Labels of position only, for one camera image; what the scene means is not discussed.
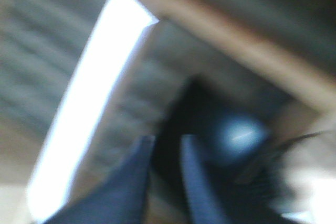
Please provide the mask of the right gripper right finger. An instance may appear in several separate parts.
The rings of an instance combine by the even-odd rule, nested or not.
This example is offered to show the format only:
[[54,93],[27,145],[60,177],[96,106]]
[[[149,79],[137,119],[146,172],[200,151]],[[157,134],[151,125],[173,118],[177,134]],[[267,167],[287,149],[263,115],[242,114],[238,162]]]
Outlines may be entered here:
[[197,150],[194,135],[182,137],[181,172],[192,223],[228,223]]

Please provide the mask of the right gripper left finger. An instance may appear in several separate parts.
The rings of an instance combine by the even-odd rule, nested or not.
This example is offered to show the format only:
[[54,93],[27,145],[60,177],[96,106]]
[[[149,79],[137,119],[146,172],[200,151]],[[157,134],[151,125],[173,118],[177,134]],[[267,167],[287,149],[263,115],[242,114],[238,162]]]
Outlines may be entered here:
[[154,146],[154,136],[140,137],[104,183],[45,223],[143,223]]

